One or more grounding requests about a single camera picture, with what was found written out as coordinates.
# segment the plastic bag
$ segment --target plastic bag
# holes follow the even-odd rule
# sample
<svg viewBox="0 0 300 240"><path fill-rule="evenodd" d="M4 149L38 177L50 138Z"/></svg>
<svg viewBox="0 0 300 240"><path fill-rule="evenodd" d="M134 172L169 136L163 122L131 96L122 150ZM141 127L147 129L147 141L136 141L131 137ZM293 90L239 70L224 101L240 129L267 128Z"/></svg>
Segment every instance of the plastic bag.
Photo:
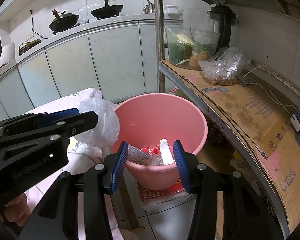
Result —
<svg viewBox="0 0 300 240"><path fill-rule="evenodd" d="M79 142L93 147L110 147L118 139L120 131L119 118L113 111L115 105L102 98L90 98L80 102L79 112L94 111L98 115L95 128L75 136Z"/></svg>
<svg viewBox="0 0 300 240"><path fill-rule="evenodd" d="M237 76L243 66L251 64L250 57L239 48L228 48L216 61L199 61L204 77L214 85L231 86L237 82Z"/></svg>
<svg viewBox="0 0 300 240"><path fill-rule="evenodd" d="M151 155L132 145L128 145L128 161L144 166L163 165L161 153Z"/></svg>

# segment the shelf post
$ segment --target shelf post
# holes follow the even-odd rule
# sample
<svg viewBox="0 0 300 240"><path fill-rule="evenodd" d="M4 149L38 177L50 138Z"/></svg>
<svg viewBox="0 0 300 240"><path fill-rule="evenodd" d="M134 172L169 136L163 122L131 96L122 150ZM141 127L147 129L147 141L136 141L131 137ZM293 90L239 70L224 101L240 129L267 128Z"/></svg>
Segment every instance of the shelf post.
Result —
<svg viewBox="0 0 300 240"><path fill-rule="evenodd" d="M164 75L159 71L159 61L164 59L163 0L154 0L155 36L157 45L158 92L164 93Z"/></svg>

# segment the person's hand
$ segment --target person's hand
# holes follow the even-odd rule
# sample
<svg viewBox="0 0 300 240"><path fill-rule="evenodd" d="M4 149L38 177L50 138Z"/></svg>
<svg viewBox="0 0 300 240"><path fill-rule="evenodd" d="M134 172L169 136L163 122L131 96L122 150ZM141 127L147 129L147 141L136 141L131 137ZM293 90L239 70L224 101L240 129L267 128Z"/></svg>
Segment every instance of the person's hand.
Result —
<svg viewBox="0 0 300 240"><path fill-rule="evenodd" d="M9 222L15 222L18 226L24 226L30 216L30 208L27 205L26 194L21 194L9 203L5 204L4 216Z"/></svg>

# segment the trash in bucket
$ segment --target trash in bucket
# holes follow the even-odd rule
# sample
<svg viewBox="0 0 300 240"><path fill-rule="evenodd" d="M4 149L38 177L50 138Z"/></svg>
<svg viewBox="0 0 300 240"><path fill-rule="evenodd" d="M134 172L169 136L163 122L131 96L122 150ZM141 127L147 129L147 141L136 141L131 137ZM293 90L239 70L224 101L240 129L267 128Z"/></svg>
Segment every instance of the trash in bucket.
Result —
<svg viewBox="0 0 300 240"><path fill-rule="evenodd" d="M160 140L156 147L150 149L147 145L141 150L129 145L128 160L130 162L144 166L162 166L174 163L172 151L173 147L168 145L166 138Z"/></svg>

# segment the potato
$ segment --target potato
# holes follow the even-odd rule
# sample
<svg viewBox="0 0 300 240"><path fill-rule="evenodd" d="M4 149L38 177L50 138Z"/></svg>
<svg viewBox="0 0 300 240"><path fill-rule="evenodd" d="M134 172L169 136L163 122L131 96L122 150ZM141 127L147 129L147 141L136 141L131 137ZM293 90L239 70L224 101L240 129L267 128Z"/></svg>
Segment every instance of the potato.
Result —
<svg viewBox="0 0 300 240"><path fill-rule="evenodd" d="M189 65L191 67L200 67L198 62L206 60L207 57L208 53L206 51L201 51L198 55L191 56L191 58L189 59Z"/></svg>
<svg viewBox="0 0 300 240"><path fill-rule="evenodd" d="M197 55L197 62L198 61L204 61L206 60L208 57L208 53L206 51L201 51L198 55Z"/></svg>
<svg viewBox="0 0 300 240"><path fill-rule="evenodd" d="M191 56L191 58L189 59L189 65L190 67L200 67L198 64L197 56Z"/></svg>

